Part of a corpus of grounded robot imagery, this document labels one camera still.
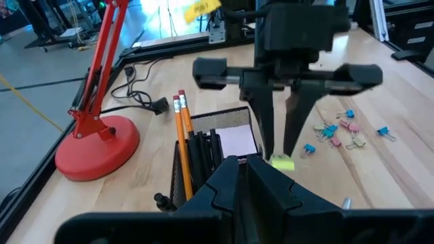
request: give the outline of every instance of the wooden table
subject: wooden table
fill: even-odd
[[[238,87],[223,91],[199,90],[191,76],[193,60],[198,57],[228,58],[228,65],[251,66],[253,45],[177,56],[164,60],[151,70],[146,82],[136,89],[152,98],[163,96],[172,101],[179,89],[185,89],[192,115],[245,106],[238,101]],[[375,63],[381,66],[384,83],[353,97],[325,97],[317,102],[300,135],[293,158],[295,171],[285,172],[299,184],[337,205],[345,197],[353,199],[353,208],[426,208],[434,207],[434,80],[409,62],[396,62],[392,50],[362,30],[335,38],[330,54],[321,54],[314,66],[335,69],[343,62]],[[138,78],[147,66],[136,66]],[[126,82],[121,73],[113,87]],[[285,99],[289,89],[275,93],[275,153],[282,153]],[[108,94],[103,109],[127,104]],[[316,140],[312,126],[336,121],[336,114],[352,108],[363,128],[364,148],[330,148]],[[176,127],[173,111],[155,116],[152,112],[131,108],[113,114],[130,118],[140,131],[140,145],[134,156],[114,173],[93,182],[71,182],[54,172],[32,207],[9,239],[9,243],[51,243],[63,221],[88,211],[157,211],[156,192],[168,194],[172,170]],[[388,126],[397,138],[390,142],[376,134]],[[255,136],[260,141],[257,126]],[[343,144],[351,136],[337,132]],[[308,159],[300,159],[305,143],[317,147]]]

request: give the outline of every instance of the pencil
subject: pencil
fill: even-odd
[[[184,126],[182,125],[182,115],[180,109],[179,96],[174,96],[174,110],[176,129],[178,131],[179,151],[181,156],[182,178],[184,179],[185,198],[188,201],[193,196],[193,189],[191,188],[189,158],[187,156]]]
[[[190,131],[193,131],[193,124],[191,123],[190,110],[189,107],[187,106],[187,97],[185,96],[184,90],[179,90],[178,94],[179,94],[179,101],[181,103],[182,118],[184,119],[187,133],[189,133]]]

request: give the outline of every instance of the notepad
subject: notepad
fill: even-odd
[[[223,157],[255,154],[255,140],[250,125],[216,129],[222,142]]]

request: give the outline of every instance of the black metal frame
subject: black metal frame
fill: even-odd
[[[433,9],[433,2],[430,0],[418,1],[413,3],[403,3],[398,5],[392,5],[384,8],[384,14],[386,16],[386,21],[399,19],[400,16],[410,13],[418,13],[425,11],[427,9]],[[371,19],[371,9],[370,2],[368,0],[358,0],[353,12],[353,20],[358,23],[359,27],[365,32],[373,35],[373,30],[370,25],[372,25]],[[395,52],[403,51],[398,45],[391,41],[385,41],[384,44],[391,48]],[[434,72],[422,62],[411,62],[420,70],[425,72],[427,75],[434,78]]]
[[[354,18],[363,23],[363,18],[366,18],[365,7],[366,0],[359,0],[354,12]],[[365,31],[367,24],[360,24]],[[253,44],[254,36],[247,36],[241,39],[226,40],[224,43],[212,44],[208,43],[208,37],[199,37],[184,41],[176,41],[172,43],[165,43],[154,45],[150,47],[133,47],[124,50],[120,55],[118,61],[112,69],[108,81],[108,88],[115,82],[119,73],[123,70],[126,64],[139,62],[143,60],[152,60],[155,58],[178,56],[183,54],[191,54],[195,52],[210,51],[213,49],[221,49],[227,47],[234,47],[238,45]],[[46,156],[42,159],[36,170],[32,173],[30,178],[23,184],[20,192],[7,204],[6,208],[0,213],[0,243],[5,243],[10,235],[13,233],[21,219],[24,217],[27,210],[31,207],[38,194],[42,191],[43,187],[56,170],[54,163],[54,155],[59,143],[63,138],[70,134],[75,126],[75,121],[69,123],[59,139],[50,148]]]

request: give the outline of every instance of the wooden tabletop surface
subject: wooden tabletop surface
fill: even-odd
[[[192,115],[245,106],[238,101],[236,85],[222,91],[199,90],[191,76],[198,57],[228,58],[228,65],[251,66],[253,45],[176,56],[151,70],[149,79],[135,84],[153,99],[172,96],[184,89]],[[337,205],[345,197],[353,208],[434,207],[434,80],[408,62],[394,61],[392,50],[362,30],[337,36],[332,53],[321,54],[317,69],[335,69],[343,62],[378,64],[384,83],[372,91],[353,97],[327,96],[318,101],[300,135],[294,154],[295,171],[285,172],[299,184]],[[138,78],[147,66],[136,66]],[[124,84],[122,72],[112,87]],[[277,92],[275,100],[275,153],[282,153],[285,99],[290,91]],[[103,109],[133,102],[118,101],[107,94]],[[336,114],[352,108],[362,127],[363,148],[330,148],[316,140],[312,127],[323,121],[333,123]],[[140,131],[140,144],[132,158],[117,171],[92,182],[71,182],[55,171],[8,243],[51,243],[63,221],[88,211],[158,211],[153,195],[169,194],[176,126],[171,110],[155,116],[152,112],[129,108],[112,114],[130,118]],[[387,126],[397,138],[390,142],[376,130]],[[256,140],[260,137],[254,125]],[[343,144],[351,136],[339,129]],[[300,159],[304,144],[317,152]]]

